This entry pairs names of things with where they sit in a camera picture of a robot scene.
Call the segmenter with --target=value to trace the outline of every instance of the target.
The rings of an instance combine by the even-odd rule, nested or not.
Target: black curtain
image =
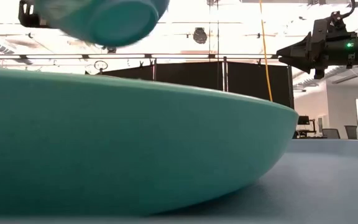
[[[156,69],[156,80],[159,82],[223,89],[221,62],[157,64]]]
[[[292,91],[286,66],[269,65],[272,98],[276,103],[292,107]],[[247,96],[270,100],[265,66],[251,63],[227,63],[228,90]]]
[[[108,72],[103,72],[102,75],[107,75],[111,77],[119,78],[133,78],[141,80],[153,80],[153,66],[143,66],[138,68],[127,68],[122,70],[113,70]]]

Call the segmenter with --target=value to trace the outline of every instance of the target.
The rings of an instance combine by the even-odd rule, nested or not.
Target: white wall
[[[319,83],[318,87],[306,88],[305,93],[294,93],[295,98],[295,111],[300,115],[307,115],[310,119],[316,120],[316,130],[318,132],[318,118],[325,117],[323,127],[329,127],[328,120],[328,98],[326,91],[326,83]]]
[[[358,86],[327,85],[329,125],[347,139],[345,125],[357,125]]]

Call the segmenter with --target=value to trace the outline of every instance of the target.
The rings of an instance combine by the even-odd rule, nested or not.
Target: chair
[[[323,128],[323,136],[328,139],[340,139],[339,131],[336,128]]]
[[[348,139],[357,139],[357,126],[345,125],[345,129]]]

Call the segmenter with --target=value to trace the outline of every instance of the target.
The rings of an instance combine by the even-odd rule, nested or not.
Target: computer monitor
[[[298,125],[310,125],[309,116],[299,116]]]

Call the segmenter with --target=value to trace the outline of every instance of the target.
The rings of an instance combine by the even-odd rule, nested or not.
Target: table surface
[[[292,140],[276,166],[253,185],[181,210],[140,220],[53,223],[358,223],[358,141]]]

